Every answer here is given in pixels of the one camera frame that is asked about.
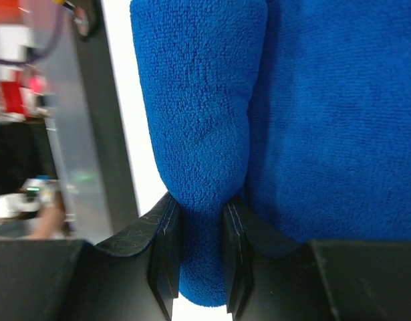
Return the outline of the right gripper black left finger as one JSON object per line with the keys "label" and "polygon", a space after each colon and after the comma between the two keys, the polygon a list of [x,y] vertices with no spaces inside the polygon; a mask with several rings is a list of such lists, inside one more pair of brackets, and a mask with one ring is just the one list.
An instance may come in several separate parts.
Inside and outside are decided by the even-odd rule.
{"label": "right gripper black left finger", "polygon": [[147,214],[84,244],[62,320],[171,320],[180,275],[180,205],[166,193]]}

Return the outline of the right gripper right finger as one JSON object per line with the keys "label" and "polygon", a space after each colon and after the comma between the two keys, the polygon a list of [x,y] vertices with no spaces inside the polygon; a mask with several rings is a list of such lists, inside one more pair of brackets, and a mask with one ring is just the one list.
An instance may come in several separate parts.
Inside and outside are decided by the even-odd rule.
{"label": "right gripper right finger", "polygon": [[316,250],[276,230],[240,198],[223,207],[227,312],[233,320],[337,320]]}

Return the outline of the blue towel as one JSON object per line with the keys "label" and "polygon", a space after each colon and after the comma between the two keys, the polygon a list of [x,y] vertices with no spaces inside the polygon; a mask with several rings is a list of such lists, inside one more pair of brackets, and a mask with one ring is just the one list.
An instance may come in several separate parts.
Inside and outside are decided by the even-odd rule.
{"label": "blue towel", "polygon": [[133,1],[180,292],[225,303],[221,210],[298,240],[411,239],[411,1]]}

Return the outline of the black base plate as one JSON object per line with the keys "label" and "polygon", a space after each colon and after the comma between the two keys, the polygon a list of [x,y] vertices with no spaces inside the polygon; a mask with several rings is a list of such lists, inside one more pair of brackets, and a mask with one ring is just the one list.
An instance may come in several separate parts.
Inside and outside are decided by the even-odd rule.
{"label": "black base plate", "polygon": [[75,1],[76,51],[98,158],[98,197],[104,210],[94,210],[89,227],[101,227],[99,242],[138,218],[134,184],[112,69],[101,1]]}

